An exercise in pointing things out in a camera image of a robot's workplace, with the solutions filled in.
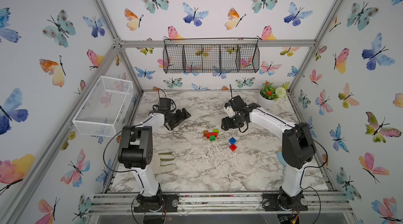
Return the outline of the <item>dark green lego brick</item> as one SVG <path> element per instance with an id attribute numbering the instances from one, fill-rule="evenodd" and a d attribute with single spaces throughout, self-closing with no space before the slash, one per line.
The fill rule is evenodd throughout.
<path id="1" fill-rule="evenodd" d="M 210 139 L 211 142 L 213 142 L 213 141 L 216 140 L 216 137 L 214 135 L 212 135 L 212 136 L 209 137 L 209 139 Z"/>

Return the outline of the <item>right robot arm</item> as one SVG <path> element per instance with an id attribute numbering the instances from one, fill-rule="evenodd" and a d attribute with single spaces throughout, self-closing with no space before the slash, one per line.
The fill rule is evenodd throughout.
<path id="1" fill-rule="evenodd" d="M 306 123 L 292 123 L 281 119 L 256 103 L 246 104 L 241 96 L 231 98 L 224 105 L 228 114 L 221 120 L 221 129 L 240 130 L 254 123 L 276 135 L 282 141 L 282 157 L 286 163 L 285 176 L 278 193 L 262 196 L 265 211 L 306 211 L 302 205 L 302 179 L 315 153 L 314 139 Z"/>

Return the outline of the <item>blue lego brick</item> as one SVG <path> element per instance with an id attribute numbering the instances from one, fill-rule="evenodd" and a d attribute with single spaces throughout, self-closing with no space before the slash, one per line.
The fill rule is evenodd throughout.
<path id="1" fill-rule="evenodd" d="M 230 144 L 235 144 L 237 142 L 237 140 L 235 138 L 231 138 L 229 139 L 229 143 Z"/>

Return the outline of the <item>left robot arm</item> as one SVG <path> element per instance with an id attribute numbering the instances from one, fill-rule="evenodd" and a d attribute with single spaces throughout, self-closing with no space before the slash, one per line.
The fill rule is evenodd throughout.
<path id="1" fill-rule="evenodd" d="M 123 127 L 118 161 L 124 165 L 127 172 L 134 175 L 140 187 L 139 194 L 134 200 L 138 206 L 133 206 L 133 210 L 140 208 L 150 212 L 163 210 L 165 204 L 161 186 L 150 166 L 153 159 L 153 133 L 162 127 L 172 131 L 190 117 L 191 114 L 185 108 L 177 109 L 172 99 L 160 98 L 143 122 Z"/>

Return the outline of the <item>small red lego brick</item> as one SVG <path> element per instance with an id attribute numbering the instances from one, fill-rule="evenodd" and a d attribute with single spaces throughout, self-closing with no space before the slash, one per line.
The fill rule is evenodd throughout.
<path id="1" fill-rule="evenodd" d="M 231 150 L 232 152 L 234 152 L 234 151 L 236 151 L 237 146 L 236 146 L 235 144 L 232 144 L 229 148 L 230 148 L 230 150 Z"/>

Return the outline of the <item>long red lego brick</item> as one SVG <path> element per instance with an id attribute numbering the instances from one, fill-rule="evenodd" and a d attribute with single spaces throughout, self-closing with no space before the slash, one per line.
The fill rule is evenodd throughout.
<path id="1" fill-rule="evenodd" d="M 216 139 L 217 138 L 217 132 L 211 132 L 211 133 L 207 133 L 206 134 L 206 137 L 208 138 L 208 139 Z"/>

